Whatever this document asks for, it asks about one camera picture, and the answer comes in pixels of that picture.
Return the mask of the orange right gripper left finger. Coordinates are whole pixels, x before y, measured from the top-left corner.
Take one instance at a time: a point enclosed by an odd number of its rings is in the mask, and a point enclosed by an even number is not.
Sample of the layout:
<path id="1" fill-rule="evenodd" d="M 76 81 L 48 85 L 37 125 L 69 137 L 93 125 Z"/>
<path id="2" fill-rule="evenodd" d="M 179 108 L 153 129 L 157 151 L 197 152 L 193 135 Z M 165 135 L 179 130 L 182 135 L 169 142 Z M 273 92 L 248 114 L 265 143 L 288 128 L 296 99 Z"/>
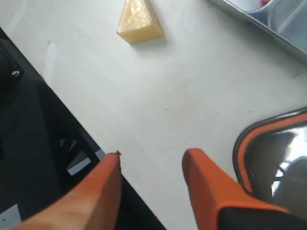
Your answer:
<path id="1" fill-rule="evenodd" d="M 120 153 L 109 153 L 64 197 L 15 229 L 113 230 L 120 199 Z"/>

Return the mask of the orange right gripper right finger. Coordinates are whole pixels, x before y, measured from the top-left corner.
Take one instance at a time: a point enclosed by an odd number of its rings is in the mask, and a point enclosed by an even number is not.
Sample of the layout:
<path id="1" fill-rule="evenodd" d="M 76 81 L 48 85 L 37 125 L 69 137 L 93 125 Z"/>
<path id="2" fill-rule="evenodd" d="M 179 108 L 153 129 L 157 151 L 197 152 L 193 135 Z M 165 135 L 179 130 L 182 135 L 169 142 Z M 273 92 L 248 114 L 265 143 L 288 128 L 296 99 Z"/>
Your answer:
<path id="1" fill-rule="evenodd" d="M 187 149 L 182 158 L 182 171 L 197 227 L 216 230 L 218 214 L 226 207 L 288 211 L 248 195 L 233 178 L 226 174 L 199 148 Z"/>

